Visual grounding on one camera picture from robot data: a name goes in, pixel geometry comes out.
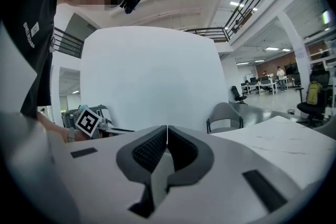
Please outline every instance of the person's arm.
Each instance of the person's arm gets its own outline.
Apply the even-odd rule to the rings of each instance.
[[[43,125],[43,127],[47,131],[54,131],[56,133],[59,133],[62,136],[63,141],[65,143],[68,142],[69,129],[56,125],[54,122],[48,120],[40,112],[37,112],[37,120]],[[83,133],[82,131],[78,131],[75,133],[75,141],[85,141],[88,139],[90,139],[90,137],[86,135],[85,133]]]

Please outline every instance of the gray chair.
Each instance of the gray chair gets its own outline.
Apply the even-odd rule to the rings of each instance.
[[[239,122],[239,128],[244,127],[243,118],[229,103],[219,103],[214,107],[209,119],[206,121],[207,133],[213,134],[239,129],[236,127],[220,127],[211,130],[211,124],[220,120],[234,120]]]
[[[336,116],[333,116],[326,124],[313,130],[336,140]]]

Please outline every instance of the person's hand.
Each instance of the person's hand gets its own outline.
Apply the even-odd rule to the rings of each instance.
[[[85,141],[90,139],[91,137],[89,137],[86,133],[82,132],[81,130],[77,130],[75,132],[75,141]]]

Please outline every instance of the gray plastic part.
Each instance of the gray plastic part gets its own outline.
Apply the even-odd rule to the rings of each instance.
[[[64,144],[34,120],[3,113],[0,119],[1,147],[13,179],[33,205],[59,223],[275,223],[242,176],[253,169],[289,201],[283,207],[300,193],[291,178],[249,148],[178,127],[211,148],[214,164],[195,185],[171,187],[165,195],[164,181],[172,173],[165,153],[151,177],[156,210],[145,219],[129,210],[141,200],[144,185],[127,180],[115,158],[121,147],[158,127]],[[91,147],[97,152],[78,158],[70,154]]]

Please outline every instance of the camera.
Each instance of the camera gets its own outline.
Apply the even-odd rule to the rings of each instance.
[[[139,2],[140,0],[123,0],[120,7],[125,9],[126,14],[130,14]]]

